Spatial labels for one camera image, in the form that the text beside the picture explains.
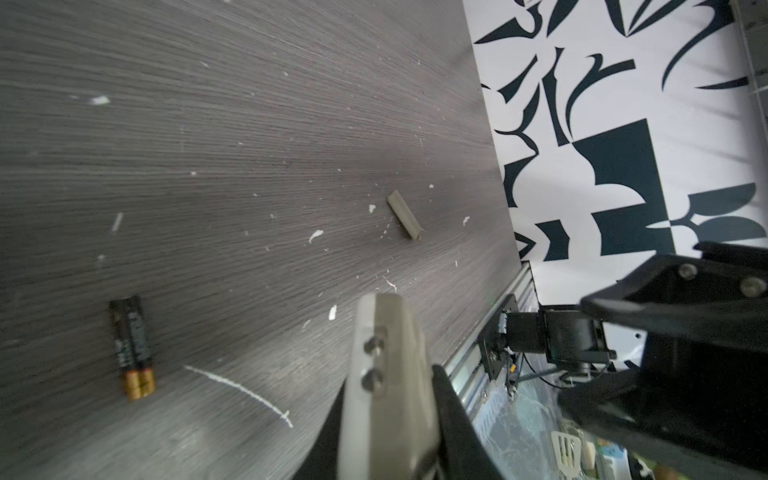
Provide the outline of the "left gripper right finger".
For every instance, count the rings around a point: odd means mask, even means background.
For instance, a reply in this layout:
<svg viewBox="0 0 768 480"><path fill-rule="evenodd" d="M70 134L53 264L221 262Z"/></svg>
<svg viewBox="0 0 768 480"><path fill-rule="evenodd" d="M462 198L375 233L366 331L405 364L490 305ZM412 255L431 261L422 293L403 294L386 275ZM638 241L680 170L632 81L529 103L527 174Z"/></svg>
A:
<svg viewBox="0 0 768 480"><path fill-rule="evenodd" d="M438 478L502 479L503 476L479 440L445 369L433 365L432 373L441 435Z"/></svg>

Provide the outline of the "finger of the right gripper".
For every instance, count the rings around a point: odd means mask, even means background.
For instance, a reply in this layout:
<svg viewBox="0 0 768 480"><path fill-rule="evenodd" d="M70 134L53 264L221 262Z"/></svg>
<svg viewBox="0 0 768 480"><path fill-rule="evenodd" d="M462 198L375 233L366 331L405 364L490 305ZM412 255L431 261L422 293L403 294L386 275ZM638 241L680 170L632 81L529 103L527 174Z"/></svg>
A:
<svg viewBox="0 0 768 480"><path fill-rule="evenodd" d="M583 429L690 479L767 476L767 385L750 376L627 370L565 391L558 404Z"/></svg>
<svg viewBox="0 0 768 480"><path fill-rule="evenodd" d="M700 242L699 258L656 255L580 309L605 322L743 351L767 352L767 250Z"/></svg>

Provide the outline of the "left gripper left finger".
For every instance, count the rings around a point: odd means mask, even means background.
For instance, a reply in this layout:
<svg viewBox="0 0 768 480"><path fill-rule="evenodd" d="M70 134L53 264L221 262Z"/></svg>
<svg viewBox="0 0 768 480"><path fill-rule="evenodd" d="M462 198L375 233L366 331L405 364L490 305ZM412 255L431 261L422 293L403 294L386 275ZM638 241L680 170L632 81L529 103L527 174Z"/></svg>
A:
<svg viewBox="0 0 768 480"><path fill-rule="evenodd" d="M320 432L293 480L335 480L343 418L345 384L342 384Z"/></svg>

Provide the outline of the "white remote control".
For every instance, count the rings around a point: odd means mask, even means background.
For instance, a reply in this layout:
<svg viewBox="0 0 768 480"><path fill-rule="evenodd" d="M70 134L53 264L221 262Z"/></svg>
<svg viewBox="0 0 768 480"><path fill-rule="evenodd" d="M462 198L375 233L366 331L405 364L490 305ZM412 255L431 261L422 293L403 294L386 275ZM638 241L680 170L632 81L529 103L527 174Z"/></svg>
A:
<svg viewBox="0 0 768 480"><path fill-rule="evenodd" d="M339 479L433 479L441 441L423 330L398 294L357 304L337 460Z"/></svg>

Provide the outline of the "grey remote battery cover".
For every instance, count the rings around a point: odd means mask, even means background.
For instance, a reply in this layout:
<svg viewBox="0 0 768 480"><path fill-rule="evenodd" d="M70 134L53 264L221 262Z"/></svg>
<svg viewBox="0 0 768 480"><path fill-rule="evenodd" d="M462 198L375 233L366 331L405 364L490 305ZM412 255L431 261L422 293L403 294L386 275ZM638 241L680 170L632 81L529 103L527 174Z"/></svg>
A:
<svg viewBox="0 0 768 480"><path fill-rule="evenodd" d="M394 190L387 197L387 203L411 239L420 240L423 229L398 190Z"/></svg>

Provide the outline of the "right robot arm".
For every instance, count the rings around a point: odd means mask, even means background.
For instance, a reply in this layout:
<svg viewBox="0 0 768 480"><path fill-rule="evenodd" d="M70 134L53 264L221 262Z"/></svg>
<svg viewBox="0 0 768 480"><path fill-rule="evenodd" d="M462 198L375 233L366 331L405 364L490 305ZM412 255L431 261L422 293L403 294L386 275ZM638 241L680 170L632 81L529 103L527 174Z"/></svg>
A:
<svg viewBox="0 0 768 480"><path fill-rule="evenodd" d="M641 360L563 390L584 429L692 479L767 475L767 252L701 242L657 255L576 305L508 313L504 344L585 373L616 353L608 324L644 333Z"/></svg>

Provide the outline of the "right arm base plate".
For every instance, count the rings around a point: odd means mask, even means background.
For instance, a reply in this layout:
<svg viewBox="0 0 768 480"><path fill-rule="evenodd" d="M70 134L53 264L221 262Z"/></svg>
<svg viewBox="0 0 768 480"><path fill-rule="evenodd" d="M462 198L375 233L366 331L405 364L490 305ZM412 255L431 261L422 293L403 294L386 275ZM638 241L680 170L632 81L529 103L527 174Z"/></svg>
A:
<svg viewBox="0 0 768 480"><path fill-rule="evenodd" d="M514 294L503 296L478 334L477 345L480 349L481 363L490 381L497 380L509 363L510 354L507 352L506 338L507 317L517 311L516 296Z"/></svg>

